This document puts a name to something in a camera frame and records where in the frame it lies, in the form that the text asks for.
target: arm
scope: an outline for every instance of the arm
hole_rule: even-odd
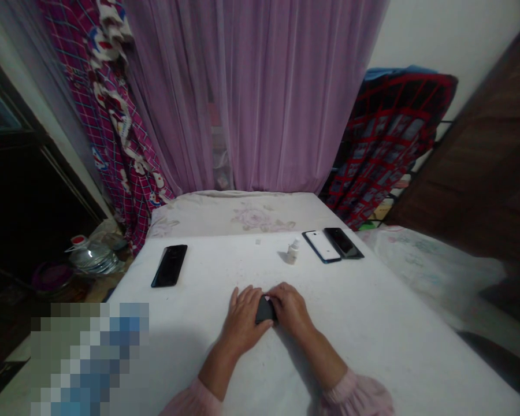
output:
[[[247,287],[239,296],[235,288],[219,341],[206,358],[198,378],[162,410],[167,415],[218,415],[237,361],[256,345],[273,321],[255,324],[262,290]]]
[[[324,390],[321,413],[352,416],[391,416],[392,399],[376,380],[357,376],[328,339],[315,327],[299,292],[281,283],[268,292],[277,319],[303,350]]]

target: small bottle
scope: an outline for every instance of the small bottle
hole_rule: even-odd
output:
[[[299,255],[299,245],[300,245],[300,240],[298,238],[296,238],[292,244],[289,244],[289,250],[287,250],[287,263],[289,263],[289,264],[296,263],[296,258]]]

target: white smartphone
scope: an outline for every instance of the white smartphone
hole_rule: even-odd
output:
[[[341,260],[341,255],[333,248],[323,231],[307,231],[303,236],[322,262],[332,263]]]

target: white wall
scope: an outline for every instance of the white wall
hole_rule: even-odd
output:
[[[110,214],[110,210],[104,201],[102,194],[81,162],[81,159],[76,154],[66,136],[66,133],[59,125],[56,117],[48,106],[48,103],[40,93],[38,86],[33,81],[29,69],[23,64],[13,42],[8,37],[1,24],[0,66],[16,88],[17,92],[19,92],[23,97],[23,100],[25,100],[26,104],[33,111],[35,117],[48,132],[68,164],[78,175],[83,185],[88,189],[91,196],[96,200],[105,214],[111,218],[112,215]]]
[[[391,0],[369,68],[416,64],[456,76],[444,118],[453,120],[519,32],[520,0]]]

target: wooden cabinet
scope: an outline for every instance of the wooden cabinet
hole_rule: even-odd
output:
[[[520,35],[386,223],[520,262]]]

